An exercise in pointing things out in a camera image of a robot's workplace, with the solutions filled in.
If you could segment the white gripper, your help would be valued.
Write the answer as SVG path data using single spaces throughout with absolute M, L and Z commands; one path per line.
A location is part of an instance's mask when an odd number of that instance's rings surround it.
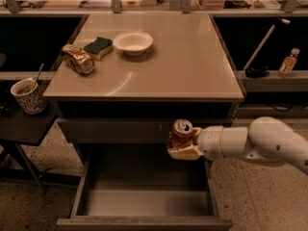
M 209 126 L 205 129 L 193 127 L 192 140 L 197 145 L 190 144 L 185 146 L 172 147 L 167 150 L 169 156 L 174 160 L 194 161 L 202 155 L 211 161 L 223 158 L 220 148 L 220 136 L 222 126 Z

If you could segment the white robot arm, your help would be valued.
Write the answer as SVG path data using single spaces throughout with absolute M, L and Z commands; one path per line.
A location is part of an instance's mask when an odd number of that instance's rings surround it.
M 238 158 L 254 164 L 289 164 L 308 174 L 308 141 L 279 119 L 262 116 L 248 127 L 193 127 L 186 119 L 170 128 L 167 153 L 194 161 Z

